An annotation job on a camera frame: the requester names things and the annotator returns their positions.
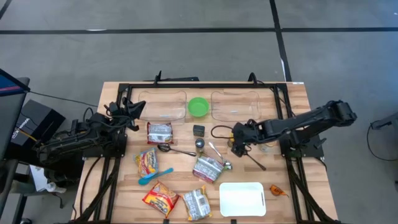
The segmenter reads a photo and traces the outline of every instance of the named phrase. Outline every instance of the wooden tabletop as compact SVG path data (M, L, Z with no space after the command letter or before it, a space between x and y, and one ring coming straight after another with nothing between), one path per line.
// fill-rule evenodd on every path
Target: wooden tabletop
M102 105L108 105L110 102L116 100L118 82L105 82L99 100L98 112L105 114L105 108ZM300 114L310 110L308 103L307 92L305 86L302 83L287 83L289 90L289 98L292 106L292 110L295 114ZM196 96L204 97L208 100L211 106L211 94L214 92L226 93L226 94L247 94L251 91L255 92L255 95L259 96L259 119L262 121L265 119L276 119L276 108L273 93L264 89L230 89L230 88L151 88L143 89L136 88L132 92L132 101L137 102L140 96L146 96L150 101L151 96L149 93L160 93L154 96L166 96L168 93L170 96L178 91L183 91L186 94L187 102ZM236 101L233 103L241 105L243 111L247 111L248 99L237 96ZM209 113L204 118L194 118L188 111L185 119L180 121L172 122L173 139L175 144L173 148L184 150L184 151L195 151L195 137L192 133L194 124L205 126L206 132L204 140L206 142L205 152L208 152L215 159L217 158L214 151L207 145L208 141L213 141L215 146L218 148L223 157L230 160L233 164L233 170L224 171L220 177L215 181L214 184L209 184L200 180L198 177L192 175L192 169L196 162L196 157L187 156L185 154L177 154L176 152L160 152L157 151L159 160L160 171L166 170L170 167L174 168L174 172L171 174L159 177L158 180L163 182L171 190L178 194L184 194L194 189L200 188L202 185L206 185L207 195L210 201L211 211L213 212L212 218L202 219L201 223L230 223L232 218L237 219L238 223L296 223L294 216L294 208L291 198L285 196L273 196L269 190L272 184L280 187L288 195L290 195L289 178L287 175L285 159L280 154L279 144L270 148L267 152L262 152L259 148L261 146L252 147L250 155L255 157L261 164L267 167L266 171L260 170L260 168L253 163L250 158L243 156L241 158L235 156L230 148L227 146L227 139L214 139L210 135L210 129L218 124L224 124L233 126L235 121L218 121L213 119L211 115L211 108ZM126 130L128 135L128 142L126 148L126 155L121 160L121 166L118 177L118 185L116 189L116 197L114 201L112 223L162 223L164 217L163 213L145 204L141 199L145 194L153 187L156 180L145 186L138 184L140 178L137 173L137 166L134 163L132 157L133 154L137 154L141 151L145 151L154 147L154 145L147 144L147 130L146 121L136 120L136 124L140 126L138 132ZM228 136L230 130L220 129L217 134ZM95 158L88 159L85 162L83 173L81 175L81 181L75 201L75 207L79 211L80 194L83 181L86 177L88 169L91 167ZM101 172L103 169L103 161L101 159L91 172L83 197L83 206L86 208L94 196L98 192L100 185ZM324 166L313 158L303 158L305 174L307 176L308 188L314 199L318 202L319 206L332 218L337 219L335 210L335 204L331 196L330 186L328 177ZM109 167L109 172L112 168L113 162ZM223 182L260 182L264 187L266 196L266 215L263 217L223 217L220 213L220 196L219 187ZM302 196L299 193L300 204L302 207L302 216L306 218L305 207L303 204ZM106 204L108 201L108 194L104 197L102 204L101 217L104 218L106 211ZM184 201L180 199L177 202L176 207L172 210L169 215L171 223L187 223L187 211L185 209Z

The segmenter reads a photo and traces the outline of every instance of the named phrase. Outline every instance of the green plastic bowl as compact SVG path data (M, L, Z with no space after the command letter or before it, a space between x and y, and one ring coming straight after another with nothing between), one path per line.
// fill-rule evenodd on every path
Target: green plastic bowl
M188 111L192 116L200 118L209 111L209 103L202 97L192 98L188 103Z

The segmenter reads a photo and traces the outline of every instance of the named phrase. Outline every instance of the white tray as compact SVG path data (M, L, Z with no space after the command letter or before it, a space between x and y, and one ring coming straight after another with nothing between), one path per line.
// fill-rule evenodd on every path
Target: white tray
M264 216L266 200L259 182L222 183L220 185L220 212L230 216Z

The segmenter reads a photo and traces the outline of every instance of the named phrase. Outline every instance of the gray floor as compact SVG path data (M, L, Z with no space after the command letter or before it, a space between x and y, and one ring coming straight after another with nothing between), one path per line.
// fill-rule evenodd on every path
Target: gray floor
M397 1L276 0L282 27L397 27ZM272 27L260 0L12 0L0 29L133 29ZM398 33L284 33L293 81L305 82L312 107L350 103L358 120L323 133L330 185L340 220L396 223L398 163L374 158L366 147L369 122L398 111ZM0 35L0 67L29 77L34 91L97 104L104 81L198 76L201 80L283 81L274 33ZM29 95L68 118L83 105ZM386 128L371 132L372 148L397 157L398 140ZM70 218L75 191L58 208L52 196L32 197L24 216L36 223ZM15 195L7 211L12 211ZM5 212L0 223L10 223Z

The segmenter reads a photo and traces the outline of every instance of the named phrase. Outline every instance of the clear plastic container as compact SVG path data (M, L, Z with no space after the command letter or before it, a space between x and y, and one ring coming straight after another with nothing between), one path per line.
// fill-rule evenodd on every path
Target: clear plastic container
M247 93L211 94L211 115L219 121L247 121L259 119L259 95L255 91Z
M184 91L176 93L150 93L143 91L138 101L147 103L140 119L144 121L176 121L183 119L187 113L187 94Z

